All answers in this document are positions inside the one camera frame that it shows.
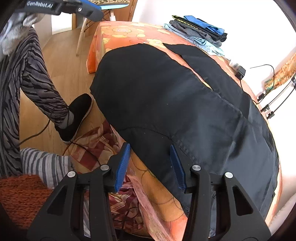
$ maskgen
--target brown knit fabric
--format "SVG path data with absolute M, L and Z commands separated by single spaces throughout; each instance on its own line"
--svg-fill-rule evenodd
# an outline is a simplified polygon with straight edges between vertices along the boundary
M 29 228 L 51 193 L 37 175 L 0 179 L 0 202 L 21 229 Z

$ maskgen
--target gray folded garment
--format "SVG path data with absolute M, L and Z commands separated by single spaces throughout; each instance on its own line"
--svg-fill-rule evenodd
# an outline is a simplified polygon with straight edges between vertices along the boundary
M 194 37 L 198 37 L 201 39 L 205 39 L 208 42 L 210 42 L 211 44 L 213 44 L 216 47 L 221 47 L 221 41 L 214 41 L 210 35 L 208 35 L 207 33 L 203 32 L 202 30 L 199 30 L 197 28 L 191 27 L 188 24 L 176 21 L 176 20 L 171 20 L 170 24 L 175 27 L 176 29 L 186 33 L 188 36 L 194 36 Z
M 0 61 L 10 55 L 20 41 L 28 34 L 30 27 L 39 22 L 44 14 L 13 13 L 0 34 Z

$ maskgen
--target blue folded cloth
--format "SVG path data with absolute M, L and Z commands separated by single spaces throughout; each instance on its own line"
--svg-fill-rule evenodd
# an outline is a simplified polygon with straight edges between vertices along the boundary
M 210 25 L 210 24 L 208 24 L 206 22 L 203 22 L 203 21 L 195 18 L 192 15 L 184 16 L 184 18 L 187 19 L 190 22 L 193 22 L 193 23 L 195 23 L 195 24 L 203 27 L 203 28 L 207 28 L 207 29 L 211 30 L 212 32 L 214 32 L 214 33 L 216 33 L 218 35 L 222 35 L 224 33 L 224 29 L 218 28 L 218 27 L 215 27 L 213 25 Z
M 180 30 L 176 29 L 174 26 L 172 26 L 169 23 L 165 23 L 163 25 L 163 28 L 177 34 L 178 36 L 182 37 L 183 39 L 186 39 L 188 42 L 194 44 L 196 47 L 204 50 L 209 55 L 217 55 L 217 56 L 224 56 L 224 52 L 222 49 L 215 47 L 212 45 L 209 41 L 205 39 L 201 39 L 194 36 L 188 36 L 187 34 L 181 32 Z

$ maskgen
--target black shoe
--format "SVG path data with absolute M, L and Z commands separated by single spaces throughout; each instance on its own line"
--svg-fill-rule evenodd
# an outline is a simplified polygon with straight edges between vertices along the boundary
M 74 114 L 74 121 L 71 125 L 69 125 L 65 129 L 61 129 L 58 126 L 54 126 L 58 131 L 61 139 L 66 144 L 70 144 L 74 141 L 78 129 L 82 123 L 82 121 L 87 117 L 90 113 L 93 105 L 93 99 L 88 94 L 82 94 L 78 96 L 73 102 L 69 105 L 69 110 Z

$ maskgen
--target stack of folded clothes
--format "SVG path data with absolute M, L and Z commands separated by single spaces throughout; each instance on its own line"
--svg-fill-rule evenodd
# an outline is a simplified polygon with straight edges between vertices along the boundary
M 221 42 L 224 42 L 227 36 L 224 29 L 210 25 L 194 16 L 181 18 L 173 15 L 173 18 L 174 20 L 170 23 L 164 24 L 164 29 L 181 36 L 209 55 L 224 56 L 224 52 L 220 49 Z

